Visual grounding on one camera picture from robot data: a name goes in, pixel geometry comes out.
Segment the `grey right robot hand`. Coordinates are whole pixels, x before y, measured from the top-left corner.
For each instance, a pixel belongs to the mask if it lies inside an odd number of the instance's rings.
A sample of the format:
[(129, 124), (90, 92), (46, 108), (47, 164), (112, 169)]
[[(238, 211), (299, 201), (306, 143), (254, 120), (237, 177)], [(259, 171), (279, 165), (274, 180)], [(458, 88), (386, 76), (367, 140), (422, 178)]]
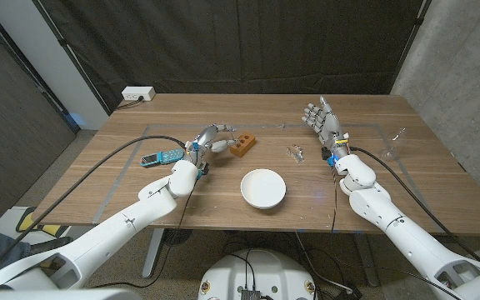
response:
[(302, 120), (318, 135), (322, 144), (322, 158), (330, 165), (350, 154), (348, 135), (341, 129), (338, 117), (324, 96), (320, 104), (309, 103), (303, 110)]

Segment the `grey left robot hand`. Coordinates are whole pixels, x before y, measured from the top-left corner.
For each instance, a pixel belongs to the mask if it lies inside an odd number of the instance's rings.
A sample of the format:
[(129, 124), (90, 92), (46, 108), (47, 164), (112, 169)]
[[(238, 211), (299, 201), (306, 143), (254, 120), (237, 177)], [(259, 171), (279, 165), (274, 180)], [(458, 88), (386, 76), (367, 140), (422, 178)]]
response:
[(207, 152), (220, 153), (228, 147), (240, 143), (238, 138), (217, 140), (220, 132), (231, 132), (233, 128), (228, 124), (213, 124), (203, 129), (193, 140), (185, 143), (183, 160), (189, 161), (197, 168), (204, 164)]

